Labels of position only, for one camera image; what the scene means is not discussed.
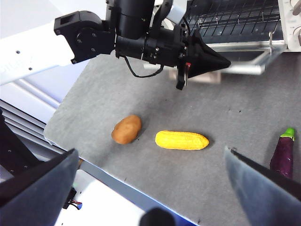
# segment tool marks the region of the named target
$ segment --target black cable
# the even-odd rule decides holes
[[[77,208],[78,210],[80,210],[80,208],[78,208],[76,205],[74,205],[73,203],[69,203],[72,206],[75,206],[75,208]]]
[[[139,76],[139,75],[136,75],[135,72],[133,71],[131,65],[130,65],[130,62],[128,61],[127,57],[126,56],[122,56],[124,58],[124,60],[126,61],[126,64],[128,66],[128,68],[130,69],[131,73],[133,74],[133,76],[137,77],[137,78],[149,78],[149,77],[153,77],[157,74],[159,74],[161,71],[163,71],[163,68],[164,68],[164,65],[161,65],[160,68],[153,74],[149,74],[149,75],[145,75],[145,76]]]
[[[188,29],[188,35],[190,35],[190,27],[189,27],[189,24],[188,24],[188,22],[187,22],[187,20],[186,20],[185,17],[183,17],[183,21],[185,22],[185,24],[186,24],[186,26],[187,26],[187,29]]]

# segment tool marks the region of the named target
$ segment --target purple eggplant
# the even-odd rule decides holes
[[[295,131],[288,128],[278,140],[269,168],[281,175],[293,178],[293,142]]]

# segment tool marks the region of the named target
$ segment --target corn cob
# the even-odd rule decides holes
[[[168,130],[158,132],[155,141],[160,147],[178,150],[200,150],[209,144],[209,140],[203,135]]]

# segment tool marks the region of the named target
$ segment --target robotic arm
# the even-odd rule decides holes
[[[99,54],[124,57],[135,77],[151,77],[163,67],[177,66],[178,89],[185,80],[209,71],[229,67],[230,61],[209,48],[198,30],[190,36],[185,24],[176,24],[173,30],[162,26],[170,13],[173,0],[164,0],[157,10],[152,25],[151,16],[155,0],[107,0],[106,20],[90,11],[77,11],[55,19],[54,31],[63,35],[75,57],[73,64]],[[127,57],[161,65],[154,74],[138,76]]]

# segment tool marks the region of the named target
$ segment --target gray mat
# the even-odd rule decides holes
[[[142,62],[132,60],[138,73]],[[45,128],[45,137],[120,181],[204,226],[248,225],[231,189],[223,150],[233,146],[268,167],[278,136],[293,126],[294,179],[301,181],[301,54],[284,53],[260,76],[224,75],[220,85],[190,82],[175,89],[166,73],[134,78],[123,59],[89,62]],[[114,125],[137,114],[143,129],[133,143],[111,139]],[[160,130],[198,132],[210,140],[201,151],[166,150]]]

